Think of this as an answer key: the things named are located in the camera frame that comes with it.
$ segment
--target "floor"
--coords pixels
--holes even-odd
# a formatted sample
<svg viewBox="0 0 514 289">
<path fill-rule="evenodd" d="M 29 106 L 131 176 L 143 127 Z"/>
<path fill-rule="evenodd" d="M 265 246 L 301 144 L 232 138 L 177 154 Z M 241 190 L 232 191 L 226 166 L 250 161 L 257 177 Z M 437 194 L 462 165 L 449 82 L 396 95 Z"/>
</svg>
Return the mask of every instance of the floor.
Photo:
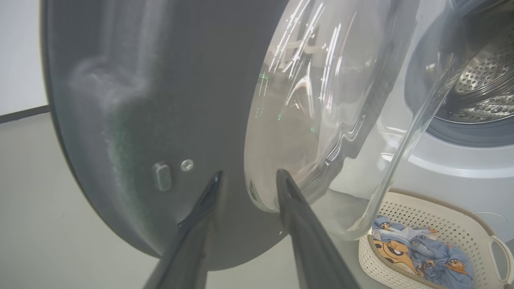
<svg viewBox="0 0 514 289">
<path fill-rule="evenodd" d="M 48 114 L 0 124 L 0 287 L 142 288 L 157 259 L 115 235 L 85 200 Z M 362 288 L 357 242 L 336 244 Z M 291 239 L 238 267 L 209 272 L 207 289 L 297 289 Z"/>
</svg>

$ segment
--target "white plastic basket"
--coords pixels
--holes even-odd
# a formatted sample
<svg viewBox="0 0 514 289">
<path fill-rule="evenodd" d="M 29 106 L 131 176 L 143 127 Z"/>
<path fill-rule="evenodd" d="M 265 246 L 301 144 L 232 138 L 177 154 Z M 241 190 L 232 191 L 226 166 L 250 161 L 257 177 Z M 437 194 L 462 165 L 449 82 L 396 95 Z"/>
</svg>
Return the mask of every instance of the white plastic basket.
<svg viewBox="0 0 514 289">
<path fill-rule="evenodd" d="M 473 288 L 507 289 L 514 280 L 514 258 L 508 247 L 494 236 L 492 230 L 477 216 L 447 203 L 400 190 L 390 190 L 384 197 L 379 213 L 391 223 L 406 227 L 431 227 L 438 231 L 437 239 L 456 245 L 473 265 Z M 492 254 L 496 242 L 507 258 L 507 276 L 501 279 Z M 444 287 L 427 281 L 391 264 L 373 246 L 366 235 L 359 240 L 359 263 L 371 278 L 398 289 Z"/>
</svg>

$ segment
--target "cartoon print fabric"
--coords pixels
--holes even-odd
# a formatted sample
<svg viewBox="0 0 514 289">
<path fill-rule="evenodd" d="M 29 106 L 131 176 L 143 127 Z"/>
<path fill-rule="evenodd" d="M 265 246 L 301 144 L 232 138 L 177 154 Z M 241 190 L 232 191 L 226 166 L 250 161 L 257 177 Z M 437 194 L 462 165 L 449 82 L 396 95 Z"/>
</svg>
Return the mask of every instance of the cartoon print fabric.
<svg viewBox="0 0 514 289">
<path fill-rule="evenodd" d="M 373 223 L 374 244 L 389 262 L 448 289 L 473 288 L 473 270 L 457 247 L 436 240 L 431 228 L 412 229 L 378 216 Z"/>
</svg>

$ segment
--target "washing machine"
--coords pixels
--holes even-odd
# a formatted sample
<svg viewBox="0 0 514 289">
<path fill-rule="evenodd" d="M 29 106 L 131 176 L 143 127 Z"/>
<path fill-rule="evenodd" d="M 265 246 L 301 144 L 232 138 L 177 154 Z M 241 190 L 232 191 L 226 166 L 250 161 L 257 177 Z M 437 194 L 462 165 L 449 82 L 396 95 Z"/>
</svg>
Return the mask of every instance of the washing machine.
<svg viewBox="0 0 514 289">
<path fill-rule="evenodd" d="M 487 9 L 509 9 L 508 5 L 505 1 L 485 2 L 466 12 L 465 25 L 479 31 L 480 18 Z M 486 85 L 494 79 L 492 76 L 512 69 L 514 27 L 488 29 L 496 31 L 496 38 L 476 45 L 475 56 L 483 59 L 468 63 L 454 93 L 480 88 L 476 85 L 481 81 Z M 489 92 L 480 99 L 454 106 L 445 106 L 445 101 L 412 155 L 400 165 L 393 186 L 465 208 L 482 218 L 502 241 L 512 240 L 512 96 L 512 90 L 507 90 Z"/>
<path fill-rule="evenodd" d="M 304 288 L 357 288 L 332 239 L 391 187 L 514 237 L 513 3 L 47 0 L 47 95 L 91 205 L 161 258 L 146 288 L 287 233 Z"/>
</svg>

